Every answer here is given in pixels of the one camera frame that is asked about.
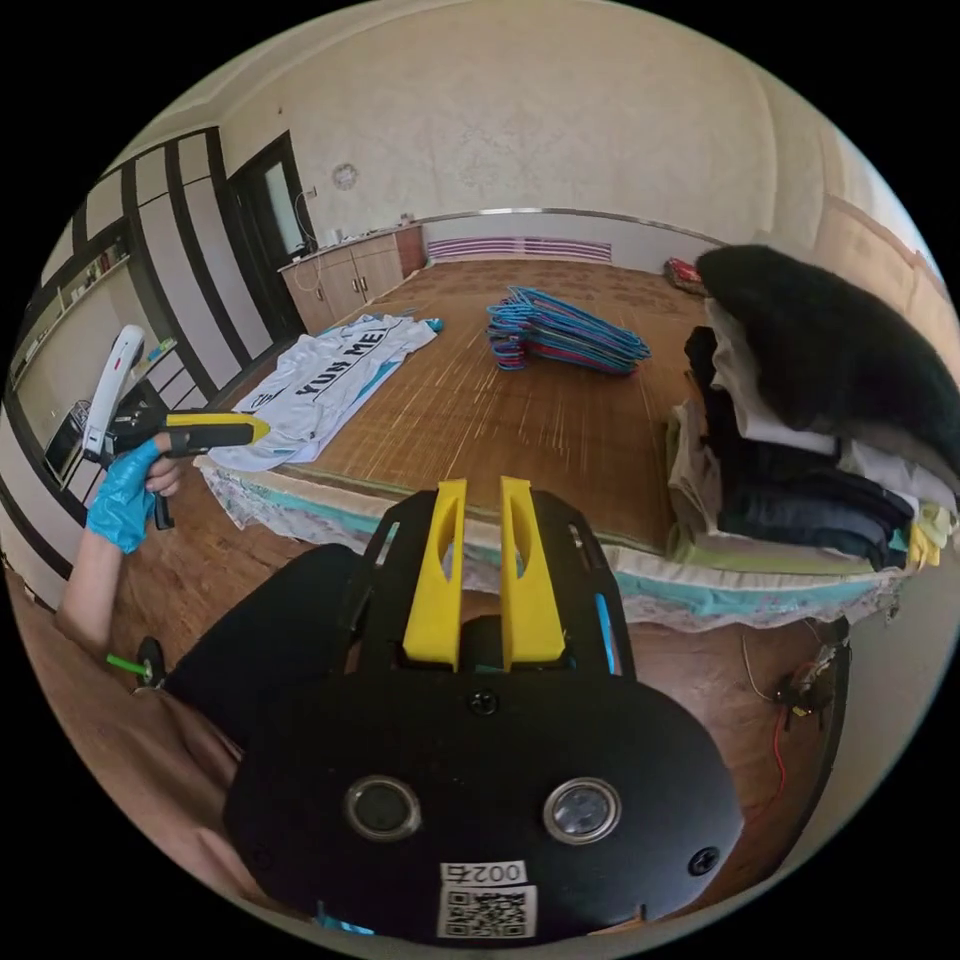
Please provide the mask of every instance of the stack of folded clothes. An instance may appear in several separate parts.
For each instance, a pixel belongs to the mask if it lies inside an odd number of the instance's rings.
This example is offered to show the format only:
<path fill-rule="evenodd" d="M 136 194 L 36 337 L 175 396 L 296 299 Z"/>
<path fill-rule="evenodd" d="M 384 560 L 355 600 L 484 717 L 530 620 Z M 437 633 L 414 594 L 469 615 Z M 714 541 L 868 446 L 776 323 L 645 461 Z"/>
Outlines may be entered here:
<path fill-rule="evenodd" d="M 674 409 L 668 557 L 843 575 L 939 562 L 957 529 L 960 389 L 872 294 L 761 246 L 704 254 Z"/>

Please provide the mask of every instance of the qr code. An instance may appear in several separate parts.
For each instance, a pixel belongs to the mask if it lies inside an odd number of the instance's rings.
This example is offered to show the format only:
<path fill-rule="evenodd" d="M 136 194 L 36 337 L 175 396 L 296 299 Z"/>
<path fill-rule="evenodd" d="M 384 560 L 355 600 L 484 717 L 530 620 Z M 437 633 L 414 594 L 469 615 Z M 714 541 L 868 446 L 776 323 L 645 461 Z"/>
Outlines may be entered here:
<path fill-rule="evenodd" d="M 537 928 L 537 888 L 444 887 L 441 937 L 513 940 L 532 937 Z"/>

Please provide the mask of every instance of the wall clock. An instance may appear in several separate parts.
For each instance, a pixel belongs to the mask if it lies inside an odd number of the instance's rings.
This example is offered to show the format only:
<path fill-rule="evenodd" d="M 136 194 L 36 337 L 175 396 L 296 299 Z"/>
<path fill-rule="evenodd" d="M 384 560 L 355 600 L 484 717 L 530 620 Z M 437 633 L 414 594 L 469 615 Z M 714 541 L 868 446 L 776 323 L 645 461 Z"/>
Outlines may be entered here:
<path fill-rule="evenodd" d="M 357 168 L 352 163 L 341 163 L 333 168 L 333 185 L 338 190 L 350 190 L 357 182 Z"/>

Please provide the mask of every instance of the black jeans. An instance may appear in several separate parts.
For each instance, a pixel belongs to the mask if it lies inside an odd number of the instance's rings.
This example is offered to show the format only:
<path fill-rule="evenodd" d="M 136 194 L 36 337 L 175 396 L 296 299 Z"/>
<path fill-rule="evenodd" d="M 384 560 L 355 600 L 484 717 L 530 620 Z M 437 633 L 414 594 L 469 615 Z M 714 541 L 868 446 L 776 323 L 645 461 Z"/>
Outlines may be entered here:
<path fill-rule="evenodd" d="M 291 560 L 197 641 L 164 689 L 245 750 L 263 706 L 329 670 L 340 604 L 359 563 L 338 544 Z"/>

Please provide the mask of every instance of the blue glove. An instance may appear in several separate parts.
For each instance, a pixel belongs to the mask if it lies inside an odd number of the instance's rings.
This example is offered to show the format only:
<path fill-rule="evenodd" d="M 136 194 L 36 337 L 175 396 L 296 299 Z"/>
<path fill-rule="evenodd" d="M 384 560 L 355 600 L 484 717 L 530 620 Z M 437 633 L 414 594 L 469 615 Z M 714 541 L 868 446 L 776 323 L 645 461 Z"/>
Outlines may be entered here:
<path fill-rule="evenodd" d="M 147 490 L 147 474 L 160 456 L 156 441 L 118 457 L 107 470 L 87 511 L 87 529 L 133 553 L 147 535 L 156 494 Z"/>

